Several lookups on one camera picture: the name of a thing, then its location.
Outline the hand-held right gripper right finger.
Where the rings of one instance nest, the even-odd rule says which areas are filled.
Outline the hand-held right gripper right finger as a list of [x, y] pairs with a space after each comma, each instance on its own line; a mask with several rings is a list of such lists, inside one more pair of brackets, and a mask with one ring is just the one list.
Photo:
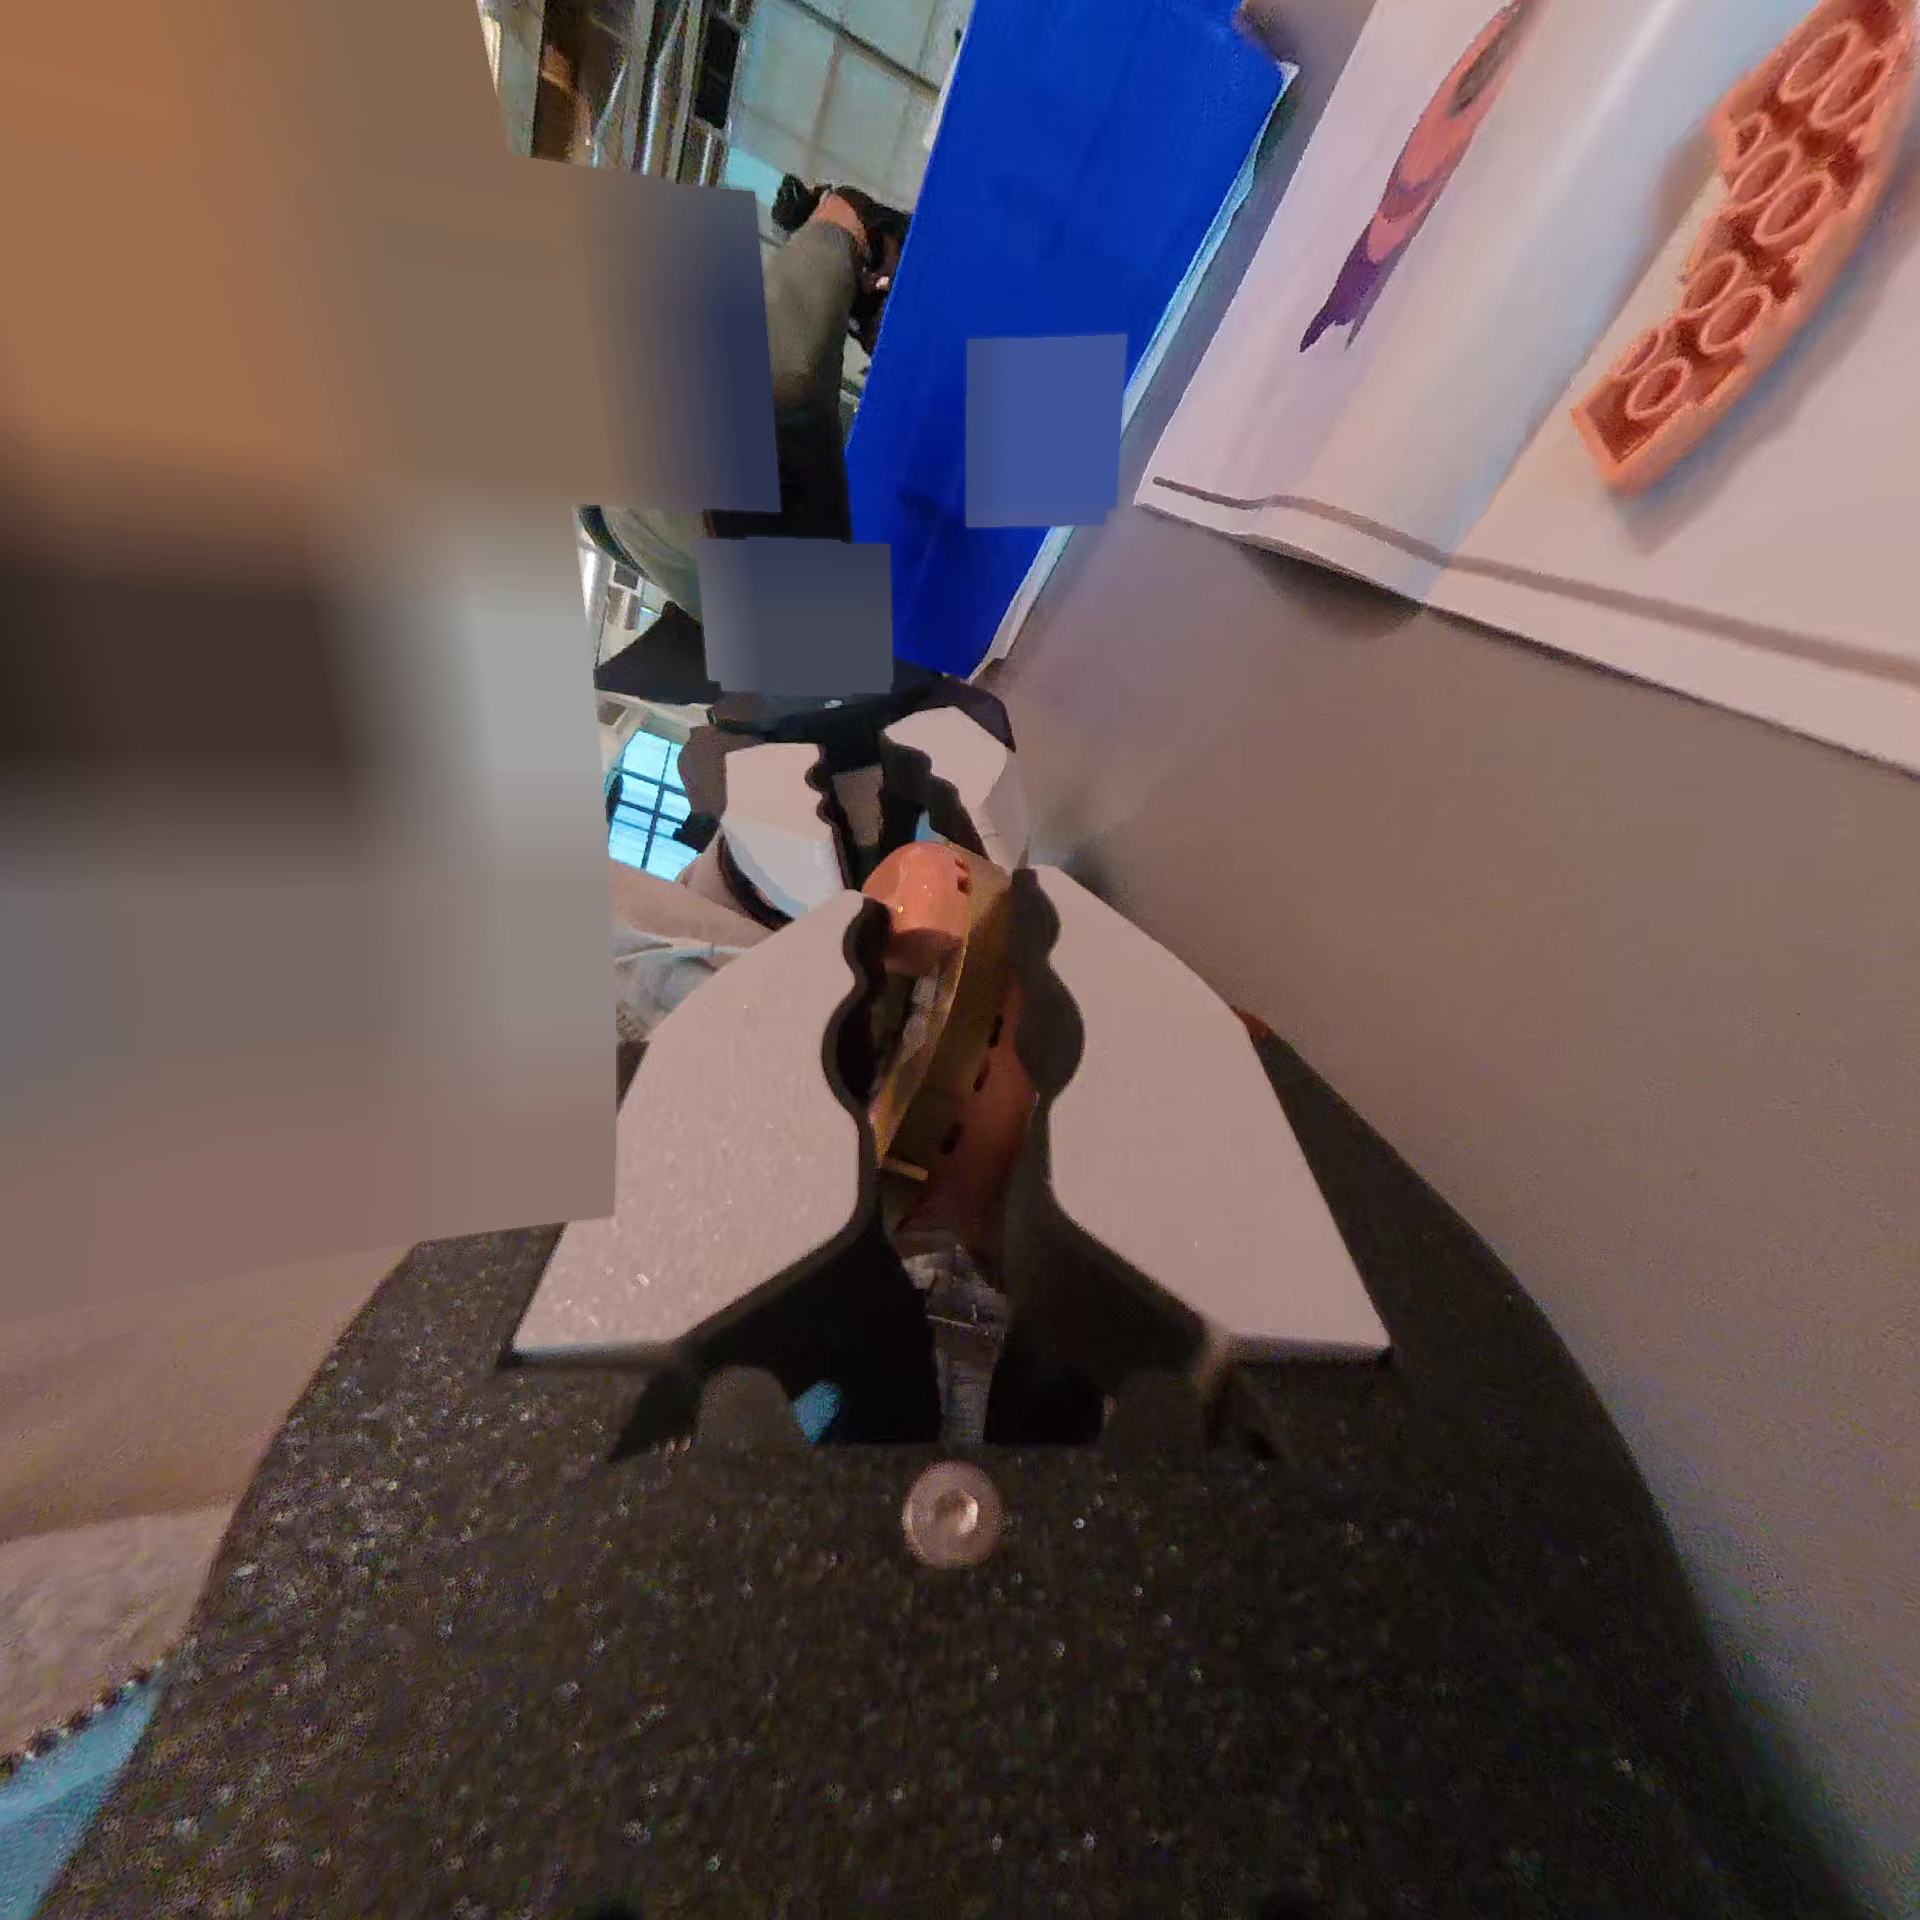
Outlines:
[[1390, 1333], [1248, 1027], [1065, 871], [1015, 877], [1015, 1312], [1118, 1394], [1251, 1362], [1376, 1362]]

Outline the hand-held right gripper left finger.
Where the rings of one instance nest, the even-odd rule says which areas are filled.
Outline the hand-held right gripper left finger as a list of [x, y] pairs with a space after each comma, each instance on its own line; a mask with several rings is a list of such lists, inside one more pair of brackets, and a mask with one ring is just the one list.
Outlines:
[[561, 1230], [519, 1362], [683, 1359], [849, 1246], [874, 1202], [877, 949], [874, 903], [821, 903], [655, 1027], [614, 1118], [614, 1210]]

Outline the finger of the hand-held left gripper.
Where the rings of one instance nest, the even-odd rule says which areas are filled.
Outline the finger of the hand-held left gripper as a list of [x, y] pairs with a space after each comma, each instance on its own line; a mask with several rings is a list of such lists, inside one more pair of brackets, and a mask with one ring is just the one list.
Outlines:
[[954, 707], [896, 720], [896, 800], [917, 838], [939, 838], [1000, 871], [1023, 864], [1023, 785], [1015, 750]]
[[727, 757], [721, 851], [775, 921], [798, 921], [858, 879], [817, 745], [751, 745]]

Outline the brick pot model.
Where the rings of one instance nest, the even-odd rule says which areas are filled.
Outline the brick pot model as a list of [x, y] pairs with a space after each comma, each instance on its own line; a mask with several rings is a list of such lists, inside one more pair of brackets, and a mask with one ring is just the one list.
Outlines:
[[902, 1256], [954, 1245], [998, 1274], [1010, 1183], [1038, 1094], [1017, 1056], [1007, 871], [944, 840], [886, 856], [867, 1105], [881, 1211]]

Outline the factory style window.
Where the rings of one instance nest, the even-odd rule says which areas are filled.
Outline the factory style window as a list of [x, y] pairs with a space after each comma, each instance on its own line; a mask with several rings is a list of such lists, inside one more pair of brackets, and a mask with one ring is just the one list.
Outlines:
[[680, 744], [651, 731], [629, 736], [607, 771], [607, 854], [616, 867], [680, 881], [718, 835], [690, 805]]

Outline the blue plastic bin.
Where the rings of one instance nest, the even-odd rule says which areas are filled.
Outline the blue plastic bin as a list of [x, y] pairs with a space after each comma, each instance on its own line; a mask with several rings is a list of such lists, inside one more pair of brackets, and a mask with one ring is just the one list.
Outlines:
[[1119, 501], [1123, 397], [1282, 96], [1224, 2], [979, 2], [847, 446], [896, 651], [974, 675], [1048, 534]]

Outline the white instruction booklet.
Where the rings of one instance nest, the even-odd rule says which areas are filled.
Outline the white instruction booklet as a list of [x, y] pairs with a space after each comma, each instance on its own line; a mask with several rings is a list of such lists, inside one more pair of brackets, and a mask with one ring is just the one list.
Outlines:
[[1571, 426], [1817, 6], [1371, 6], [1135, 504], [1914, 769], [1914, 104], [1809, 325], [1646, 493]]

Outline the studded orange arc brick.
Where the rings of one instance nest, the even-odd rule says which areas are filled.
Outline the studded orange arc brick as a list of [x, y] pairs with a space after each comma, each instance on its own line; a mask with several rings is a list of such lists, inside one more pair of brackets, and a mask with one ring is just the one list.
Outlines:
[[1809, 325], [1878, 215], [1912, 104], [1912, 2], [1821, 2], [1719, 99], [1720, 200], [1675, 302], [1569, 413], [1609, 493], [1661, 480]]

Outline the metal ventilation duct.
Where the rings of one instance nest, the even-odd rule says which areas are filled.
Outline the metal ventilation duct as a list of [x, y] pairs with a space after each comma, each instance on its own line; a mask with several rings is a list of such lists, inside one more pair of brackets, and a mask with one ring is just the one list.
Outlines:
[[720, 186], [754, 2], [480, 2], [511, 154]]

